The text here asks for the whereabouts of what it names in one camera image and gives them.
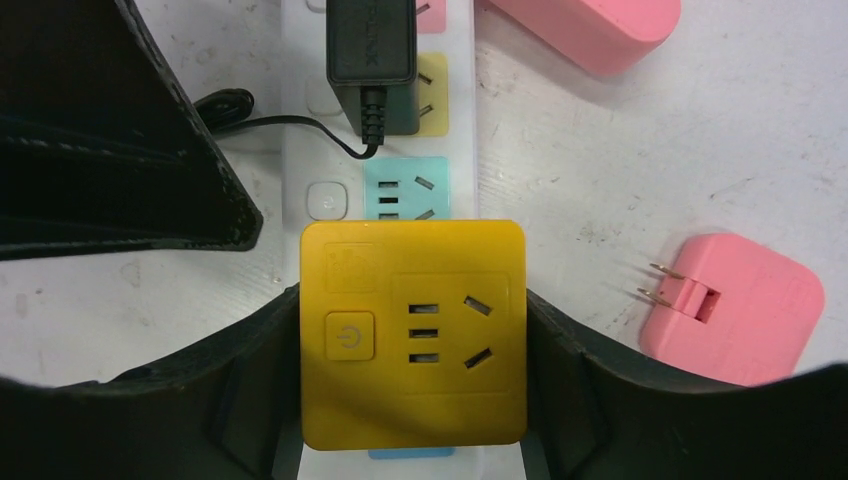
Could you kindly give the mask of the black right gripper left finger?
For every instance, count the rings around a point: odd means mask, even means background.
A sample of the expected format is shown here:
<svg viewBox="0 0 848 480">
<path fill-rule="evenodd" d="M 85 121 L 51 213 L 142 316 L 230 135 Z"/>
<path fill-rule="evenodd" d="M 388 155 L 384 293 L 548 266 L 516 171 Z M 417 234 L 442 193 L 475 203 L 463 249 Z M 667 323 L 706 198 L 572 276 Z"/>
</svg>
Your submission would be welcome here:
<svg viewBox="0 0 848 480">
<path fill-rule="evenodd" d="M 294 479 L 299 290 L 115 379 L 1 382 L 5 479 Z"/>
</svg>

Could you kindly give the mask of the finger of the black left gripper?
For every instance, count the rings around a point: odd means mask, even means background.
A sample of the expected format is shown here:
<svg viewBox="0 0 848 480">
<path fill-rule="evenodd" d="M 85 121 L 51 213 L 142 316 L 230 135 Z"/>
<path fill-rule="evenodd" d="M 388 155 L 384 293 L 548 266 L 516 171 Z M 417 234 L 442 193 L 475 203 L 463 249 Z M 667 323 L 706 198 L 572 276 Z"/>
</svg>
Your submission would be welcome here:
<svg viewBox="0 0 848 480">
<path fill-rule="evenodd" d="M 1 5 L 1 257 L 247 251 L 263 218 L 132 1 Z"/>
</svg>

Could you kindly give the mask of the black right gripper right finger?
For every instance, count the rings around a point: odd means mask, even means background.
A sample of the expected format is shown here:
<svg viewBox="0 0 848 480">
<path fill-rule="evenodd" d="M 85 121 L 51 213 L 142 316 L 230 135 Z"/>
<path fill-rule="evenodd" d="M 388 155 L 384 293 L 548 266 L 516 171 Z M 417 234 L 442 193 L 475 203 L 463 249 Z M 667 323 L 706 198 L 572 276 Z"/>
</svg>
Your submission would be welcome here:
<svg viewBox="0 0 848 480">
<path fill-rule="evenodd" d="M 530 479 L 843 479 L 847 368 L 740 387 L 527 296 Z"/>
</svg>

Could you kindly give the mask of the pink square plug adapter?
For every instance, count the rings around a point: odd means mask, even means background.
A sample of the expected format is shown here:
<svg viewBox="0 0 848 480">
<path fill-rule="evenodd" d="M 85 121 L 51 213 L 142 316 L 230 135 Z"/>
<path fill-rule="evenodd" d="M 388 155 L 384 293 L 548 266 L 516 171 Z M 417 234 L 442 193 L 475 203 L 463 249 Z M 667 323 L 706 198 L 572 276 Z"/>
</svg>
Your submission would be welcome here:
<svg viewBox="0 0 848 480">
<path fill-rule="evenodd" d="M 643 353 L 690 373 L 741 386 L 791 376 L 825 306 L 806 266 L 733 233 L 689 238 L 645 291 L 653 309 Z"/>
</svg>

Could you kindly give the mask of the yellow cube socket adapter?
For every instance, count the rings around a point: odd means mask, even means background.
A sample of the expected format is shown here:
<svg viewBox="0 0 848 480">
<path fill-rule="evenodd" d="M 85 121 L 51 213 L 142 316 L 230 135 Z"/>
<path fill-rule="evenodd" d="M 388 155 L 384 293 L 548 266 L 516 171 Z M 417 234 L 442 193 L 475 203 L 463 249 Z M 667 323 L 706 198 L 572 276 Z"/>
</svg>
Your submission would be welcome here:
<svg viewBox="0 0 848 480">
<path fill-rule="evenodd" d="M 315 450 L 508 445 L 527 430 L 515 222 L 313 223 L 299 327 L 302 435 Z"/>
</svg>

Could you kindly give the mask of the white power strip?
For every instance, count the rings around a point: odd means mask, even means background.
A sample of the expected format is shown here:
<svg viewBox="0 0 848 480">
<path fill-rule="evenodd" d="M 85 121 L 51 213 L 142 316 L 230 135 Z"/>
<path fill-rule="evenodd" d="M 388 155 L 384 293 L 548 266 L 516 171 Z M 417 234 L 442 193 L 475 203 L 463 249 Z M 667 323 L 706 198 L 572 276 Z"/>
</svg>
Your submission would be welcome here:
<svg viewBox="0 0 848 480">
<path fill-rule="evenodd" d="M 326 78 L 323 1 L 281 9 L 282 108 L 317 119 L 321 130 L 282 134 L 282 281 L 299 277 L 302 230 L 318 220 L 432 220 L 478 213 L 473 5 L 420 1 L 420 128 L 390 137 L 370 160 Z"/>
</svg>

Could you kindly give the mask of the black power adapter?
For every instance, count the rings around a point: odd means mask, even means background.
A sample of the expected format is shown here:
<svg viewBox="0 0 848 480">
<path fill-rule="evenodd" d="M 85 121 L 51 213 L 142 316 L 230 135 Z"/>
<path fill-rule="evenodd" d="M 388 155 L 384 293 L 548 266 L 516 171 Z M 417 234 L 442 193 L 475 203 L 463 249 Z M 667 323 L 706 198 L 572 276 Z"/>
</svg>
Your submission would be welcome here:
<svg viewBox="0 0 848 480">
<path fill-rule="evenodd" d="M 416 3 L 326 3 L 326 78 L 353 132 L 379 146 L 420 128 Z"/>
</svg>

